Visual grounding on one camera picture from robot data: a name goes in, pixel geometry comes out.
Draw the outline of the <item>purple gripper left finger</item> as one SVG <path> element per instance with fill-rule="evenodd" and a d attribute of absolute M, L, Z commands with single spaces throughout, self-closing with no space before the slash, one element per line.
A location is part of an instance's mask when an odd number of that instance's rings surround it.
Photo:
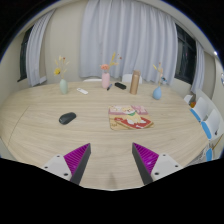
<path fill-rule="evenodd" d="M 66 155 L 57 154 L 42 169 L 79 185 L 91 154 L 91 144 L 87 143 Z"/>

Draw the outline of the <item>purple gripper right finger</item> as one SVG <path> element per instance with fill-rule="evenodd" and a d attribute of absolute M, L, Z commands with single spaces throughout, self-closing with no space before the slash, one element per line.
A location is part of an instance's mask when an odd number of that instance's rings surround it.
<path fill-rule="evenodd" d="M 157 154 L 137 143 L 132 144 L 132 154 L 145 185 L 182 169 L 168 154 Z"/>

